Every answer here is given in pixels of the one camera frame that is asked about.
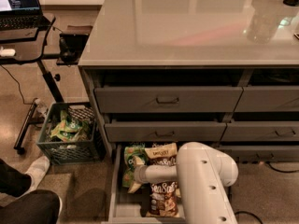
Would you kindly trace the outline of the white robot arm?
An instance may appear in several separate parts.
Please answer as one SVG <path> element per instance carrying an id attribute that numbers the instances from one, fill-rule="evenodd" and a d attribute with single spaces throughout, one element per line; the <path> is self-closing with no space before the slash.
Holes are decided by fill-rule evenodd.
<path id="1" fill-rule="evenodd" d="M 237 224 L 225 192 L 238 177 L 229 155 L 198 142 L 146 147 L 144 152 L 147 161 L 133 157 L 129 191 L 150 186 L 149 216 L 175 217 L 180 197 L 186 224 Z"/>

